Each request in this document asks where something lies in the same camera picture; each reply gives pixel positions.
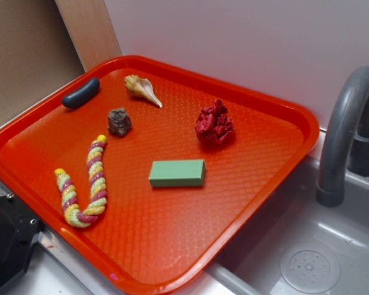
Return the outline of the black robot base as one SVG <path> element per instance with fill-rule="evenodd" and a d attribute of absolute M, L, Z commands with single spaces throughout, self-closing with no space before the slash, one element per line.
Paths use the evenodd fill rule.
<path fill-rule="evenodd" d="M 19 197 L 0 197 L 0 292 L 27 273 L 40 231 L 38 216 Z"/>

